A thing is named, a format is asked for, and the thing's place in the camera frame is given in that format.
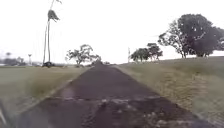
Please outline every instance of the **green grass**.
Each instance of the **green grass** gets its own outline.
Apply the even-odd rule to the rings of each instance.
[[[65,86],[87,68],[0,68],[0,99],[15,116]]]
[[[201,118],[223,125],[224,57],[130,63],[117,68]]]

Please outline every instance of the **distant tree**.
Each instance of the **distant tree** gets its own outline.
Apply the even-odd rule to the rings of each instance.
[[[69,50],[66,56],[69,59],[75,59],[77,65],[80,65],[82,62],[86,61],[101,60],[99,55],[91,55],[91,51],[93,51],[92,47],[84,44],[80,46],[79,50]]]
[[[11,55],[12,55],[12,53],[7,52],[7,53],[6,53],[6,58],[9,58]]]
[[[159,36],[158,42],[163,46],[172,46],[178,54],[181,54],[182,58],[186,58],[188,52],[186,50],[185,35],[180,31],[176,20],[170,24],[165,33]]]
[[[186,49],[197,57],[208,56],[219,50],[224,34],[220,28],[200,14],[186,14],[178,19],[178,28],[185,35]]]
[[[163,55],[162,50],[160,49],[160,47],[156,44],[156,43],[148,43],[148,54],[147,56],[154,59],[159,60],[159,57]]]
[[[131,55],[131,59],[134,61],[140,60],[141,62],[143,60],[148,60],[149,57],[150,54],[147,48],[139,48]]]

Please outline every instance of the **sky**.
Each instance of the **sky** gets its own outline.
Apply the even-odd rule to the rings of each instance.
[[[52,0],[4,0],[0,4],[0,58],[42,61],[47,12]],[[60,18],[51,22],[53,62],[65,63],[68,50],[82,44],[93,47],[103,61],[125,63],[131,53],[157,42],[169,23],[183,14],[202,14],[224,28],[223,0],[61,0],[53,10]],[[179,58],[171,47],[161,47],[162,59]]]

